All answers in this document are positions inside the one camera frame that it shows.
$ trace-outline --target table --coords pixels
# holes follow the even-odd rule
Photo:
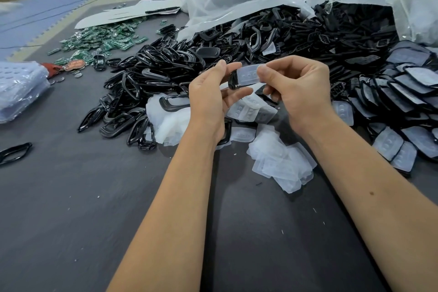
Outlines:
[[[177,27],[188,21],[184,13],[163,16],[142,23],[137,34],[153,41],[163,18]],[[61,57],[46,53],[73,33],[74,24],[30,60]],[[141,152],[126,146],[127,134],[107,140],[98,127],[78,134],[110,77],[90,66],[83,74],[66,74],[16,120],[0,125],[1,148],[34,143],[25,159],[0,169],[2,291],[104,291],[176,150],[160,145]],[[299,140],[283,106],[277,116],[282,140]],[[233,142],[215,154],[201,290],[389,290],[321,168],[288,195],[273,179],[251,171],[247,148]],[[419,159],[412,182],[438,202],[436,173],[438,165]]]

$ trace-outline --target pile of black plastic parts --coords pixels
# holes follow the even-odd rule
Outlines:
[[[130,130],[127,144],[149,150],[156,143],[145,105],[153,94],[188,94],[190,81],[220,59],[252,65],[300,55],[329,66],[335,110],[348,124],[366,126],[376,149],[401,172],[410,172],[417,149],[438,158],[436,55],[399,42],[391,7],[326,3],[315,13],[309,20],[298,8],[274,7],[180,42],[174,25],[163,27],[163,36],[135,55],[107,60],[116,73],[104,84],[109,93],[78,131],[103,120],[104,137]],[[160,104],[166,111],[180,108],[164,99]]]

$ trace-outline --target forearm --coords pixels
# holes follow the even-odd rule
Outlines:
[[[108,291],[198,291],[216,144],[189,125]]]
[[[334,113],[303,134],[395,291],[438,290],[438,209]]]

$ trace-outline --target person's right arm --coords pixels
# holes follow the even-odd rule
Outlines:
[[[298,56],[258,68],[283,100],[394,291],[438,291],[438,206],[347,126],[330,102],[329,69]]]

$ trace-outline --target person's left arm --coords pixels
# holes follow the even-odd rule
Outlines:
[[[224,113],[252,93],[219,85],[240,67],[221,60],[190,84],[189,126],[107,291],[199,291],[213,154]]]

